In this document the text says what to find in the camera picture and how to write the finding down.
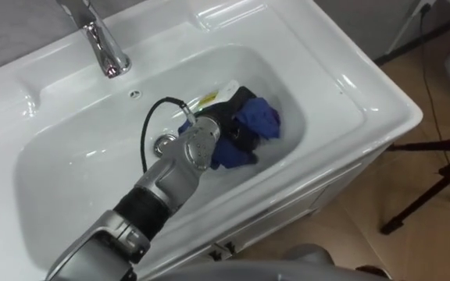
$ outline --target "sink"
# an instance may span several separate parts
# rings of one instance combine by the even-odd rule
[[[255,151],[259,156],[256,165],[205,173],[197,193],[173,221],[291,153],[308,128],[299,105],[272,68],[243,47],[218,48],[195,56],[136,84],[134,89],[143,93],[141,98],[130,98],[128,91],[113,94],[39,133],[20,152],[16,188],[26,245],[34,262],[47,268],[77,233],[113,208],[140,178],[141,126],[157,99],[172,96],[192,104],[230,80],[248,87],[279,111],[281,138],[267,141]],[[184,121],[175,105],[158,108],[148,127],[149,165],[156,160],[150,149],[153,141],[164,133],[177,135]]]
[[[141,127],[160,98],[192,105],[236,80],[280,113],[281,138],[262,142],[256,165],[206,172],[140,276],[370,162],[422,118],[313,1],[148,0],[105,24],[133,63],[116,79],[80,33],[0,68],[0,279],[43,279],[133,187]],[[155,111],[149,165],[156,138],[183,122],[175,105]]]

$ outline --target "electrical cord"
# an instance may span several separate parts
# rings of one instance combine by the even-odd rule
[[[148,110],[147,117],[145,117],[144,126],[141,129],[141,138],[140,138],[140,156],[141,156],[141,166],[143,168],[144,173],[147,172],[147,159],[145,158],[145,135],[147,134],[148,121],[152,117],[154,111],[163,103],[169,102],[175,105],[178,105],[181,109],[188,108],[187,104],[184,101],[181,101],[177,98],[161,98],[158,100],[151,108]]]
[[[430,86],[428,85],[428,79],[427,79],[427,60],[426,60],[426,50],[425,50],[426,42],[424,40],[423,20],[424,20],[425,15],[430,11],[430,9],[431,9],[430,4],[426,4],[421,9],[421,18],[420,18],[421,64],[422,64],[422,68],[423,68],[423,82],[425,84],[425,88],[427,89],[428,99],[430,100],[430,107],[431,107],[432,115],[434,116],[435,130],[437,131],[438,140],[442,141],[443,137],[442,137],[442,132],[441,132],[440,126],[438,125],[437,113],[435,112],[435,103],[434,103],[434,99],[432,97],[432,94],[430,91]],[[450,164],[450,159],[449,159],[449,156],[447,155],[447,152],[443,151],[443,153],[444,153],[445,161],[447,161],[447,163]]]

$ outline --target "faucet spout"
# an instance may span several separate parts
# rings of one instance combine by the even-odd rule
[[[56,0],[90,42],[102,72],[114,78],[130,70],[131,61],[116,43],[89,0]]]

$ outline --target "cabinet door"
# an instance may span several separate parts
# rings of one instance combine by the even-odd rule
[[[205,262],[214,262],[225,260],[230,257],[229,251],[224,250],[222,247],[219,247],[215,244],[204,246],[189,255],[180,258],[176,261],[169,262],[163,266],[158,267],[157,269],[151,270],[151,272],[147,275],[144,275],[143,272],[139,275],[139,279],[143,277],[143,279],[152,279],[156,276],[160,276],[165,272],[170,270],[178,269],[181,267],[191,266],[202,264]]]
[[[256,216],[249,223],[243,224],[235,232],[219,240],[217,244],[229,251],[230,254],[236,254],[289,223],[309,214],[312,210],[310,206],[322,192],[323,189],[320,188],[315,193],[300,197],[296,202],[269,208],[262,212],[261,216]]]
[[[231,252],[231,254],[244,250],[246,247],[253,245],[259,240],[269,236],[271,233],[278,231],[289,223],[294,222],[302,216],[318,209],[320,206],[323,206],[323,204],[326,204],[332,199],[329,195],[332,196],[339,192],[337,190],[332,190],[324,197],[328,188],[332,187],[333,184],[342,181],[345,181],[348,184],[362,171],[360,169],[361,166],[361,163],[353,164],[350,167],[344,168],[344,172],[315,189],[307,191],[307,189],[309,189],[309,187],[307,187],[296,194],[292,194],[290,197],[249,219],[239,227],[236,227],[234,231],[226,234],[223,239],[218,240],[217,244]]]
[[[345,173],[345,176],[339,180],[334,181],[329,184],[324,192],[317,198],[315,203],[312,205],[312,209],[316,210],[322,208],[323,206],[329,204],[340,192],[343,191],[364,169],[366,165],[360,165]]]

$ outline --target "wall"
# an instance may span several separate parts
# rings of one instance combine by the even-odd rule
[[[316,0],[316,3],[372,59],[392,44],[415,0]],[[435,3],[424,21],[426,33],[450,20],[450,4]],[[397,47],[419,37],[420,17],[409,25]]]
[[[101,16],[110,16],[144,0],[92,0]],[[372,59],[383,55],[414,0],[316,1]],[[431,30],[450,20],[441,2],[428,16]],[[56,41],[75,29],[54,0],[0,0],[0,66]],[[404,41],[417,36],[417,21]]]

